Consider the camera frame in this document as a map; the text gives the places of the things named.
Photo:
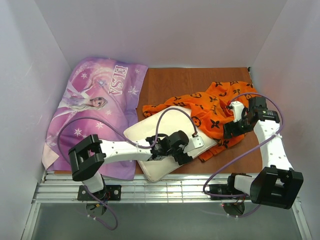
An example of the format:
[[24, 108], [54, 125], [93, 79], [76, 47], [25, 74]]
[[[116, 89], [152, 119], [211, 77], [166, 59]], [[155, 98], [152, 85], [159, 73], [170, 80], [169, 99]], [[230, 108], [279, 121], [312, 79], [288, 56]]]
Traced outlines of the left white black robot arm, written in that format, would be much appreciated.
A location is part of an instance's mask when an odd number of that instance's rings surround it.
[[105, 194], [106, 187], [98, 170], [102, 165], [129, 160], [162, 161], [173, 157], [178, 165], [193, 160], [189, 152], [204, 145], [200, 136], [188, 137], [182, 130], [171, 135], [164, 133], [138, 141], [108, 141], [92, 134], [68, 151], [72, 180], [81, 182], [94, 194]]

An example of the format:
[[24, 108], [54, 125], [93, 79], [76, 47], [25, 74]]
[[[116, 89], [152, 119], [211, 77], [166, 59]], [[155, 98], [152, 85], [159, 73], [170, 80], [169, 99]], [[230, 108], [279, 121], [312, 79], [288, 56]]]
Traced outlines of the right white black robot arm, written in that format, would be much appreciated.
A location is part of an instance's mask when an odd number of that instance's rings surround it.
[[245, 107], [239, 101], [228, 105], [234, 119], [223, 125], [226, 140], [254, 132], [260, 144], [262, 170], [252, 177], [232, 173], [227, 179], [232, 194], [246, 194], [254, 204], [290, 209], [302, 187], [304, 177], [295, 171], [285, 153], [279, 113], [269, 110], [265, 97], [249, 99]]

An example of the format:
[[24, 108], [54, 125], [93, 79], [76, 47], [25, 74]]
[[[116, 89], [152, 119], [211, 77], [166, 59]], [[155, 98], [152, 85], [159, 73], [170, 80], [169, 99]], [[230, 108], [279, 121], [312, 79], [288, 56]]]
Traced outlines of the orange black patterned pillowcase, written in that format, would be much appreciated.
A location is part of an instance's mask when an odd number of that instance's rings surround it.
[[204, 92], [174, 96], [158, 105], [144, 105], [142, 114], [148, 118], [171, 106], [190, 109], [195, 125], [217, 143], [199, 155], [198, 158], [205, 162], [245, 138], [245, 134], [231, 139], [223, 138], [223, 124], [234, 120], [234, 114], [227, 109], [227, 104], [233, 98], [237, 98], [245, 107], [248, 107], [249, 99], [252, 97], [250, 93], [256, 91], [252, 84], [243, 81], [213, 82]]

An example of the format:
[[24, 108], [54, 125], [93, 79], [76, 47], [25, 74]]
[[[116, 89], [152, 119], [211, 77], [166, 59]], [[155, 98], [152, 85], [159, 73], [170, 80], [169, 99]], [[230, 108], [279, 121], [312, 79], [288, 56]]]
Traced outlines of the cream white pillow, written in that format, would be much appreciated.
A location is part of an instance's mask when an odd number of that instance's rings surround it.
[[[163, 111], [160, 111], [132, 125], [131, 127], [127, 128], [123, 134], [132, 141], [138, 141], [154, 136], [156, 133], [158, 120], [162, 113]], [[166, 134], [169, 136], [179, 130], [183, 131], [189, 138], [192, 137], [192, 134], [195, 132], [191, 120], [185, 114], [173, 109], [167, 111], [160, 121], [158, 132], [160, 134]], [[197, 132], [198, 135], [202, 137], [204, 146], [194, 149], [188, 153], [188, 155], [192, 156], [194, 159], [218, 144], [217, 141], [208, 137], [199, 128], [197, 129]], [[181, 167], [172, 156], [168, 156], [160, 161], [139, 160], [137, 163], [139, 164], [148, 181], [152, 183], [160, 181], [163, 177]]]

